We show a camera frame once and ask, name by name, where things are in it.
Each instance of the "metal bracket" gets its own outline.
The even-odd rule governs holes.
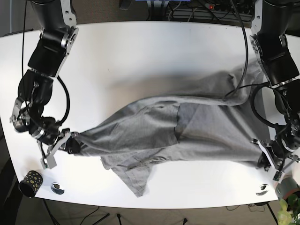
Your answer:
[[[44,169],[52,169],[54,167],[56,167],[56,161],[54,158],[54,154],[56,153],[56,151],[64,144],[68,141],[68,139],[73,135],[73,133],[71,132],[66,132],[64,134],[64,137],[61,138],[55,145],[49,146],[48,150],[47,150],[47,155],[46,157],[44,157],[44,154],[42,153],[43,157],[41,158],[41,163]],[[42,145],[38,145],[41,152],[43,151],[42,149]]]

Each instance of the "black cable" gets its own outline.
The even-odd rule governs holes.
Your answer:
[[[242,82],[246,76],[246,73],[247,73],[247,68],[248,68],[248,58],[249,58],[249,52],[248,52],[248,42],[247,42],[247,35],[246,35],[246,31],[245,31],[245,27],[244,27],[244,24],[243,24],[243,21],[242,19],[240,18],[240,14],[238,12],[238,10],[236,9],[236,6],[235,4],[233,3],[233,0],[229,0],[234,11],[237,13],[237,16],[238,16],[238,19],[239,19],[239,22],[240,22],[240,26],[242,27],[242,31],[243,31],[243,36],[244,36],[244,40],[245,40],[245,50],[246,50],[246,60],[245,60],[245,67],[244,67],[244,71],[243,71],[243,74],[242,74],[242,77],[240,79],[240,82],[238,83],[238,85],[236,86],[235,90],[233,91],[232,95],[234,95],[237,90],[239,89],[239,87],[242,85]]]
[[[224,16],[222,16],[221,18],[219,18],[219,20],[225,18],[225,16],[227,16],[230,13],[230,11],[228,11]]]
[[[85,220],[89,215],[92,215],[92,214],[93,214],[94,212],[96,212],[99,208],[100,208],[100,206],[98,206],[97,209],[96,209],[95,211],[91,212],[91,213],[88,214],[85,218],[83,218],[83,220],[81,221],[81,223],[80,223],[79,225],[81,225],[81,224],[84,222],[84,220]]]
[[[62,79],[60,78],[60,76],[57,77],[57,80],[60,82],[60,84],[62,85],[65,93],[66,93],[66,98],[67,98],[67,107],[66,107],[66,112],[65,112],[65,115],[64,117],[61,119],[61,121],[58,121],[56,123],[56,125],[58,126],[61,126],[65,121],[66,119],[68,118],[68,115],[69,115],[69,112],[70,112],[70,95],[69,95],[69,92],[67,90],[67,87],[65,86],[64,82],[62,81]]]
[[[240,207],[241,205],[238,205],[236,208],[234,208],[234,209],[232,209],[232,210],[229,210],[228,208],[227,208],[227,206],[226,206],[226,209],[228,210],[228,211],[235,211],[238,207]]]
[[[266,120],[265,118],[263,118],[258,112],[257,110],[255,109],[255,103],[254,103],[254,100],[255,100],[255,96],[257,95],[258,91],[260,89],[262,89],[263,86],[257,86],[254,91],[252,92],[252,96],[251,96],[251,100],[250,100],[250,105],[251,105],[251,110],[254,114],[254,116],[259,119],[260,122],[264,123],[265,125],[267,125],[268,127],[271,127],[271,128],[275,128],[275,124],[271,123],[270,121]]]
[[[23,89],[24,89],[24,94],[25,94],[25,105],[27,108],[27,113],[28,113],[28,107],[27,107],[27,93],[25,89],[25,81],[24,81],[24,40],[25,40],[25,24],[26,24],[26,11],[27,11],[27,1],[25,1],[25,12],[24,12],[24,23],[23,23],[23,40],[22,40],[22,80],[23,80]]]
[[[210,9],[206,8],[206,6],[205,6],[202,2],[200,2],[199,0],[196,0],[196,1],[203,7],[203,9],[205,9],[206,11],[208,11],[213,17],[216,18],[216,20],[217,20],[220,24],[222,24],[222,22],[216,17],[216,15],[215,15]]]
[[[274,88],[272,88],[272,87],[270,87],[270,86],[264,85],[264,83],[247,84],[247,85],[244,85],[244,86],[239,87],[238,89],[242,89],[242,88],[246,88],[246,87],[251,87],[251,86],[261,86],[261,87],[263,87],[263,88],[268,88],[268,89],[271,89],[271,90],[273,90],[273,91],[276,91],[276,92],[283,98],[283,100],[284,100],[285,103],[287,104],[288,108],[291,110],[291,107],[290,107],[288,101],[286,100],[285,96],[284,96],[283,94],[281,94],[280,91],[278,91],[278,90],[276,90],[276,89],[274,89]],[[230,91],[230,92],[228,92],[228,93],[225,95],[225,97],[227,97],[228,95],[230,95],[230,94],[231,94],[232,92],[234,92],[234,91],[235,91],[235,89],[232,90],[232,91]]]
[[[172,19],[174,20],[174,10],[173,10],[173,8],[170,6],[170,4],[168,4],[168,7],[169,7],[170,10],[172,11],[172,12],[170,12],[170,13],[171,13]]]
[[[251,207],[254,207],[255,204],[248,204],[247,206],[250,212],[265,212],[266,210],[264,206],[263,206],[263,210],[251,210]]]
[[[46,207],[46,209],[47,209],[47,211],[48,211],[48,214],[49,214],[49,216],[50,216],[50,218],[51,218],[53,224],[54,224],[54,225],[60,225],[59,222],[54,218],[54,216],[53,216],[52,213],[50,212],[50,210],[49,210],[49,208],[48,208],[48,205],[47,205],[45,199],[43,199],[43,202],[44,202],[44,205],[45,205],[45,207]]]
[[[147,17],[146,21],[148,21],[150,19],[150,15],[151,15],[151,12],[150,12],[150,9],[148,9],[148,17]]]
[[[276,218],[276,216],[274,215],[273,210],[272,210],[272,208],[270,207],[269,203],[267,203],[267,207],[269,208],[269,210],[270,210],[270,212],[271,212],[271,214],[272,214],[272,216],[273,216],[273,218],[274,218],[276,224],[278,225],[277,218]]]
[[[190,2],[186,2],[185,6],[192,9],[192,13],[194,13],[194,9],[195,8],[201,8],[201,9],[204,9],[202,6],[189,6],[188,4],[191,3],[193,1],[190,1]],[[211,15],[211,19],[207,22],[207,23],[211,23],[213,20],[215,19],[214,15]]]
[[[243,22],[250,22],[253,19],[253,15],[251,17],[250,20],[242,20]]]

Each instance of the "floor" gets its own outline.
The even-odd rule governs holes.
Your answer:
[[[128,11],[119,10],[119,0],[73,0],[77,12],[78,24],[113,21],[144,21],[148,17],[146,2],[132,2]],[[40,29],[31,5],[27,8],[27,29]],[[9,153],[5,140],[0,142],[0,169],[3,167]],[[82,219],[97,209],[97,206],[80,205],[47,200],[50,211],[61,225],[79,225]],[[279,210],[278,201],[270,202],[275,214]],[[101,222],[102,225],[118,225],[117,213],[122,216],[123,225],[181,225],[184,218],[187,225],[231,225],[231,224],[275,224],[267,207],[242,205],[188,210],[145,210],[100,207],[87,217],[83,225],[91,225],[106,213],[110,216]],[[19,209],[16,225],[52,225],[49,215],[39,198],[24,197]]]

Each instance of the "green leaf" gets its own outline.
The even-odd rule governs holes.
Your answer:
[[[284,199],[280,199],[279,204],[281,206],[281,210],[282,211],[286,211],[287,210],[287,203]]]
[[[278,225],[289,225],[292,221],[292,216],[287,211],[279,211],[278,215]]]
[[[290,195],[289,198],[288,198],[288,202],[289,202],[290,206],[294,206],[294,204],[296,202],[298,202],[298,196],[295,195],[295,194]]]

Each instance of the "fabric fold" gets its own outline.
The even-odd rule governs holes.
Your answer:
[[[224,95],[238,84],[242,69],[182,78],[165,95],[128,104],[95,128],[79,134],[79,156],[100,156],[134,192],[143,195],[152,166],[168,161],[231,160],[254,166],[261,154],[252,138],[269,130],[252,114],[251,87]],[[263,72],[250,63],[242,85],[261,83]],[[264,116],[263,100],[255,98]]]

